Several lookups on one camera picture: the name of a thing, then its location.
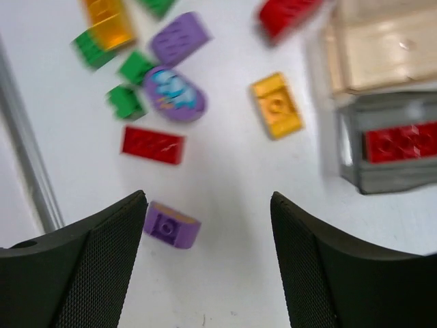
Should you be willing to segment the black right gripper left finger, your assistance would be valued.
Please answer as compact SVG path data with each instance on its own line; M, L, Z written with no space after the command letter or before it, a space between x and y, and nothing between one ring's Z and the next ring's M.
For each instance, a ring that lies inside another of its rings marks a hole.
M2 327L117 327L137 256L142 190L1 249Z

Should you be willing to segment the small purple lego brick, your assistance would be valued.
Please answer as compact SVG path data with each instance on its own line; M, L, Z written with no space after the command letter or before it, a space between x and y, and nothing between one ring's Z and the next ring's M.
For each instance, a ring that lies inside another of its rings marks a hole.
M150 202L143 231L177 249L190 249L201 222L159 202Z

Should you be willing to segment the red rounded lego brick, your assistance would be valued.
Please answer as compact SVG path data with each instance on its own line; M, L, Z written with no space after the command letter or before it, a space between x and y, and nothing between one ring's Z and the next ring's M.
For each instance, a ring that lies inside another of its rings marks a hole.
M388 163L436 156L436 122L363 133L364 159Z

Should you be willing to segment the red long lego brick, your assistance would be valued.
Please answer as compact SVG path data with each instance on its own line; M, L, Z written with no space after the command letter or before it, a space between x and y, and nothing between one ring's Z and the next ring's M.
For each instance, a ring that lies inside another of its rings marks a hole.
M121 153L160 163L179 165L185 137L135 126L125 126Z

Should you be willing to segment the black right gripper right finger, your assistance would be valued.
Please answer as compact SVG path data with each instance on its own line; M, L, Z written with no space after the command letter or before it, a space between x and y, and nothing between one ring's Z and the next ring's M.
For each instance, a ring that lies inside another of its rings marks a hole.
M270 216L291 326L436 326L435 254L356 238L277 192Z

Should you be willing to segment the red curved lego brick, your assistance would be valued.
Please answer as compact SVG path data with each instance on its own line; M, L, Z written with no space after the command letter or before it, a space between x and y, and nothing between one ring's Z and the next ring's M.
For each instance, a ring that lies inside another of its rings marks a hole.
M258 19L269 41L280 42L299 28L326 3L323 0L269 0L258 12Z

